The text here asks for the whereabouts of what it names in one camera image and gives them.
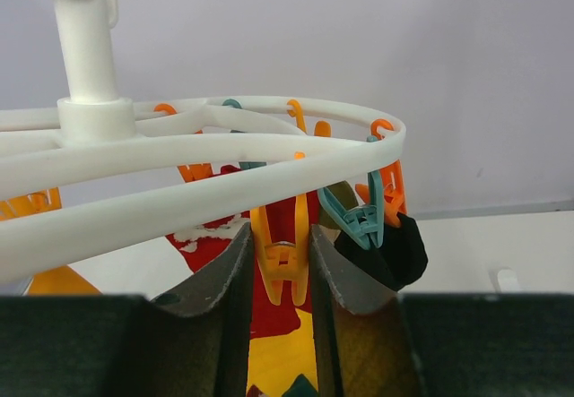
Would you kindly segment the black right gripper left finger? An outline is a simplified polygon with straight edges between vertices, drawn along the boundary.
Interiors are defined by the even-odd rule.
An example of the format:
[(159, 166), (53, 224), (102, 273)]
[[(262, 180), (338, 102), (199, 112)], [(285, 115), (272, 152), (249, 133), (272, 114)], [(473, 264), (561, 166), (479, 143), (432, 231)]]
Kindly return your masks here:
[(150, 356), (156, 395), (245, 395), (254, 259), (244, 224), (221, 254), (152, 300), (161, 310)]

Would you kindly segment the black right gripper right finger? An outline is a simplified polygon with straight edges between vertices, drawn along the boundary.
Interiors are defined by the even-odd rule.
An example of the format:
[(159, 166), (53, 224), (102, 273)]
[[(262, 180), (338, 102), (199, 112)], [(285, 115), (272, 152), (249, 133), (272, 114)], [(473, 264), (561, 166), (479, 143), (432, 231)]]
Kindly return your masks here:
[(422, 395), (397, 294), (341, 256), (318, 225), (309, 278), (319, 395)]

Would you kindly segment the black sock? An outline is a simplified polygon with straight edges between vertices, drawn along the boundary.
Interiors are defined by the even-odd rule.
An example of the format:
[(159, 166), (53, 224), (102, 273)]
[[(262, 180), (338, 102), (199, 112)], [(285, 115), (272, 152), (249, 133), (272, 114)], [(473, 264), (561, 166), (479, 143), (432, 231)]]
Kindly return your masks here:
[(421, 278), (428, 256), (415, 219), (398, 213), (398, 228), (384, 225), (381, 247), (361, 249), (346, 233), (335, 240), (340, 255), (393, 291), (399, 291)]

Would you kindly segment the yellow orange clothes clip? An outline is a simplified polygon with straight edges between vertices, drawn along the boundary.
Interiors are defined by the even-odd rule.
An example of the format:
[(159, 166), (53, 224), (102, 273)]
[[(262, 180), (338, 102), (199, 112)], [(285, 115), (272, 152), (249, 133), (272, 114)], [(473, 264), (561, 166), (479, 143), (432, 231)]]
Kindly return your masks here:
[(250, 211), (250, 222), (257, 265), (269, 301), (275, 306), (281, 305), (283, 284), (289, 281), (293, 305), (303, 305), (309, 280), (310, 225), (307, 195), (303, 193), (295, 196), (293, 243), (272, 241), (264, 205)]

